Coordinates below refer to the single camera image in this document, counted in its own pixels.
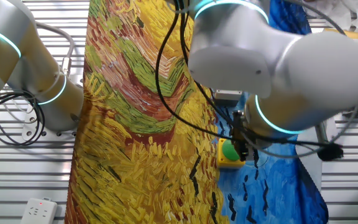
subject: white plastic bag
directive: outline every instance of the white plastic bag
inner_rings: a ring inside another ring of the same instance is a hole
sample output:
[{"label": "white plastic bag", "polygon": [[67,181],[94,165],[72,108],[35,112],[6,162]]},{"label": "white plastic bag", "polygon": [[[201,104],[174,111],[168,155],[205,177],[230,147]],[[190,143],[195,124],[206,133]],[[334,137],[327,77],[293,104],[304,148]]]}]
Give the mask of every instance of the white plastic bag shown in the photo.
[{"label": "white plastic bag", "polygon": [[[350,30],[351,25],[356,27],[354,32],[358,32],[358,0],[316,0],[314,2],[307,2],[328,15],[333,21],[344,30]],[[314,12],[305,9],[306,13],[311,16],[317,16]],[[357,15],[357,19],[352,19],[352,12]]]}]

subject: green brushstroke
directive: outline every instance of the green brushstroke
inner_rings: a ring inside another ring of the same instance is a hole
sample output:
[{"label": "green brushstroke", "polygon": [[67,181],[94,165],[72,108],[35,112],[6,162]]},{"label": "green brushstroke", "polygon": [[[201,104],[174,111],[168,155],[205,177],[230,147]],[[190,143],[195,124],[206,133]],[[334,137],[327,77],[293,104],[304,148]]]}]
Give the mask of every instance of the green brushstroke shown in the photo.
[{"label": "green brushstroke", "polygon": [[[100,73],[94,73],[97,77],[96,88],[97,89],[102,82],[105,82],[103,75]],[[185,92],[182,94],[180,98],[180,102],[178,107],[176,108],[176,112],[179,113],[181,107],[183,106],[184,100],[187,99],[194,92],[194,85],[189,85],[186,88]],[[177,119],[172,117],[165,121],[157,121],[155,118],[147,116],[143,111],[140,111],[133,107],[124,97],[124,95],[117,91],[113,90],[109,85],[105,85],[102,89],[100,95],[110,95],[113,94],[113,97],[110,99],[106,99],[105,103],[114,111],[117,112],[115,119],[120,122],[123,126],[127,127],[133,133],[138,134],[152,134],[152,133],[164,133],[170,131],[175,125]]]}]

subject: white power strip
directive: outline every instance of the white power strip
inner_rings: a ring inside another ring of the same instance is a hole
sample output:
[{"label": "white power strip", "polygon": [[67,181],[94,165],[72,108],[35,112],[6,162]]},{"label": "white power strip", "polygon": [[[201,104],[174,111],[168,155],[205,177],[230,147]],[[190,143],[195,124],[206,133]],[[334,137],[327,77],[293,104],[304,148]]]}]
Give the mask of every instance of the white power strip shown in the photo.
[{"label": "white power strip", "polygon": [[48,198],[31,198],[25,207],[20,224],[52,224],[57,203]]}]

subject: blue painted fabric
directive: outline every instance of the blue painted fabric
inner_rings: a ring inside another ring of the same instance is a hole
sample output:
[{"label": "blue painted fabric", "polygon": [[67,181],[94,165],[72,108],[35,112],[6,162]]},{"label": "blue painted fabric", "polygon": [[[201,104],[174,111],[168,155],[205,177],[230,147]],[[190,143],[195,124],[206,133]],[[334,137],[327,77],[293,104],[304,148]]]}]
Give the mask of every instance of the blue painted fabric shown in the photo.
[{"label": "blue painted fabric", "polygon": [[[310,33],[301,7],[271,0],[270,25],[297,34]],[[243,110],[248,94],[236,107],[221,109],[231,116]],[[218,117],[219,133],[228,135],[229,126]],[[274,144],[267,149],[283,155],[295,155],[295,147]],[[239,170],[221,169],[218,182],[224,195],[222,214],[231,223],[325,224],[327,206],[299,159],[278,159],[259,153],[258,163],[248,162]]]}]

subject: metal grating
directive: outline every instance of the metal grating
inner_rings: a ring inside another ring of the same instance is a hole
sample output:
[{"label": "metal grating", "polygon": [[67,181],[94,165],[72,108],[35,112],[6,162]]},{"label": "metal grating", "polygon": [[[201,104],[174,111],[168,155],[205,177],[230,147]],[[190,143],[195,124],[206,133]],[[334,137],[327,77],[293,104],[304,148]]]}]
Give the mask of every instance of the metal grating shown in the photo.
[{"label": "metal grating", "polygon": [[[71,79],[80,83],[83,73],[86,23],[89,0],[23,0],[35,19],[59,27],[74,37]],[[324,28],[321,20],[311,21],[313,30]],[[46,30],[39,35],[48,50],[62,62],[68,42]],[[27,108],[24,102],[20,106]],[[13,104],[13,112],[24,119],[24,114]],[[22,124],[14,121],[6,110],[0,108],[3,126],[18,141]],[[336,117],[337,127],[345,121]],[[323,164],[322,195],[331,217],[330,224],[358,224],[358,121],[343,137],[345,158]],[[73,152],[73,140],[40,141],[31,147],[14,148],[0,142],[0,224],[20,223],[24,207],[31,197],[49,197],[59,204],[53,224],[63,224],[67,199],[68,179]]]}]

